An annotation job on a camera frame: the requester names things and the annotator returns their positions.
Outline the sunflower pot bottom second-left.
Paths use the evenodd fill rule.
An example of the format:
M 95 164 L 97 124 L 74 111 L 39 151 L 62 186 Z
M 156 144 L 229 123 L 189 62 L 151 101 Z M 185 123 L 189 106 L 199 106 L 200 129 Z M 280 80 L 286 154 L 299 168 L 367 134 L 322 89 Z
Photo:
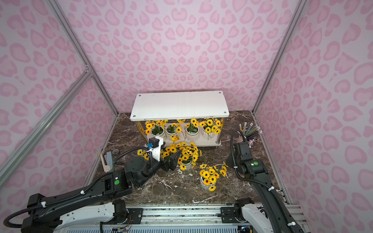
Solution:
M 179 136 L 181 131 L 182 129 L 180 123 L 171 123 L 166 128 L 166 133 L 168 136 Z

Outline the sunflower pot second-left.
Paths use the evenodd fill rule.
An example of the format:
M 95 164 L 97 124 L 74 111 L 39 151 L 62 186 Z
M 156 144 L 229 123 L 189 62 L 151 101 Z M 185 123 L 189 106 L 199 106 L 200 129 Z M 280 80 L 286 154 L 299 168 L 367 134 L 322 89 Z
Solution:
M 178 158 L 180 169 L 185 171 L 194 168 L 202 154 L 202 151 L 197 145 L 194 142 L 190 142 L 189 144 L 181 142 L 176 145 L 176 148 L 181 152 Z
M 179 136 L 181 131 L 182 129 L 180 123 L 171 123 L 166 128 L 166 133 L 168 136 Z

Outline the white two-tier shelf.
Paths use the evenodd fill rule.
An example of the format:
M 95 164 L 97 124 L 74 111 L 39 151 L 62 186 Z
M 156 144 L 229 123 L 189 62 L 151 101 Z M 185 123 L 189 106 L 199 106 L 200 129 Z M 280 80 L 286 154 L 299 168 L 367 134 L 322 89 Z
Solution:
M 165 127 L 168 127 L 173 121 L 184 119 L 182 132 L 177 134 L 181 141 L 193 142 L 198 147 L 218 147 L 221 145 L 220 134 L 207 134 L 201 126 L 197 133 L 190 134 L 185 125 L 192 118 L 219 119 L 223 124 L 228 116 L 228 106 L 222 91 L 195 91 L 138 94 L 130 119 L 136 123 L 146 142 L 153 136 L 145 133 L 146 121 L 167 120 Z

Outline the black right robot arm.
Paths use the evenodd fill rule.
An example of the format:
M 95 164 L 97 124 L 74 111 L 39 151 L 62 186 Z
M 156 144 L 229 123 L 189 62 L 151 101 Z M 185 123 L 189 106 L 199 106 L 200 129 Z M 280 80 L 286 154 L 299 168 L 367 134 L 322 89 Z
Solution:
M 252 199 L 239 199 L 235 203 L 235 218 L 238 221 L 248 222 L 258 233 L 304 232 L 276 191 L 266 165 L 261 159 L 254 159 L 249 142 L 241 130 L 236 130 L 230 137 L 227 165 L 240 181 L 250 184 L 266 213 L 263 215 Z

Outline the pink pencil cup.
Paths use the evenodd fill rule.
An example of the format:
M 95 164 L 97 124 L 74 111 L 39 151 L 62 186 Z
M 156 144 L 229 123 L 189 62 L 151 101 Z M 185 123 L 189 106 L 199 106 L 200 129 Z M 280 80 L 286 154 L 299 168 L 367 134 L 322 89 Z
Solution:
M 260 138 L 260 135 L 263 133 L 262 129 L 253 122 L 240 123 L 239 129 L 242 131 L 245 139 L 249 142 L 249 145 L 252 146 L 253 143 Z

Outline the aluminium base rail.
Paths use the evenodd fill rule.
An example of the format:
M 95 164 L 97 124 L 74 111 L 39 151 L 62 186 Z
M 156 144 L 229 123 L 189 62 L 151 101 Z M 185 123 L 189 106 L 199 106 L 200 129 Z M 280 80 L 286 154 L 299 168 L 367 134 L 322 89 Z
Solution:
M 307 233 L 298 205 L 286 211 L 248 204 L 129 205 L 131 219 L 123 224 L 93 220 L 66 233 Z

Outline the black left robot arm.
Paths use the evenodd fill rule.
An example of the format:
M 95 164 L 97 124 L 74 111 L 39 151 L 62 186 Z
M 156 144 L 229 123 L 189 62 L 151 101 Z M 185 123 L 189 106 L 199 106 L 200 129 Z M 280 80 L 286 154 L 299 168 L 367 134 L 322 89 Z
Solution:
M 131 194 L 133 187 L 142 187 L 159 169 L 175 170 L 180 154 L 177 150 L 159 161 L 138 156 L 125 163 L 123 169 L 104 174 L 83 188 L 52 197 L 34 194 L 26 209 L 7 216 L 3 224 L 8 228 L 19 228 L 23 233 L 52 233 L 66 223 L 63 216 L 71 217 L 74 211 L 99 201 L 114 202 L 109 223 L 125 222 L 128 214 L 125 203 L 119 198 Z

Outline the sunflower pot top second-left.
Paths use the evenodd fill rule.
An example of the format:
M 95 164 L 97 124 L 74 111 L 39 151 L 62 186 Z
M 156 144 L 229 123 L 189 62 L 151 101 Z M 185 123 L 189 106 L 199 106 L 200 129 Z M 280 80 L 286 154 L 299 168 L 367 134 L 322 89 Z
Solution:
M 181 152 L 178 158 L 180 169 L 185 171 L 194 168 L 202 154 L 202 151 L 197 145 L 194 142 L 190 142 L 189 144 L 181 142 L 176 145 L 176 148 Z

